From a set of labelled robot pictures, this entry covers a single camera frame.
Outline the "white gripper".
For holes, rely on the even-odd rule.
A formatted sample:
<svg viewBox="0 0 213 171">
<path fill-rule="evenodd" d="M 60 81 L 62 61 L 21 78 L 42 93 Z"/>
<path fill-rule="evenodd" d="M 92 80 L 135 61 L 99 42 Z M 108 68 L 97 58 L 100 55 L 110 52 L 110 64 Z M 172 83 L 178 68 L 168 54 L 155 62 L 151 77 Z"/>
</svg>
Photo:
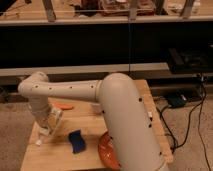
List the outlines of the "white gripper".
<svg viewBox="0 0 213 171">
<path fill-rule="evenodd" d="M 59 108 L 52 109 L 51 105 L 48 102 L 30 101 L 29 106 L 32 115 L 35 117 L 36 122 L 40 126 L 39 133 L 44 136 L 54 134 L 63 116 L 63 111 Z M 49 128 L 46 127 L 48 125 L 47 123 L 48 116 L 51 132 L 49 131 Z"/>
</svg>

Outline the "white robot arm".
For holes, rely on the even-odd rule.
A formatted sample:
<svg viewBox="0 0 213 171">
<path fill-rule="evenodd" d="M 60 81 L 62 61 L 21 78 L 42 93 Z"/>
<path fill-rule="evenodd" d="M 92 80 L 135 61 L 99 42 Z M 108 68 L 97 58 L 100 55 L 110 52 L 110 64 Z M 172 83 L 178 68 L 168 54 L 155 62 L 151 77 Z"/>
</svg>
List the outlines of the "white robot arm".
<svg viewBox="0 0 213 171">
<path fill-rule="evenodd" d="M 51 97 L 96 102 L 121 171 L 169 171 L 143 98 L 129 76 L 113 73 L 102 80 L 52 83 L 45 73 L 35 72 L 18 91 L 28 99 L 43 135 L 53 134 L 62 116 L 49 103 Z"/>
</svg>

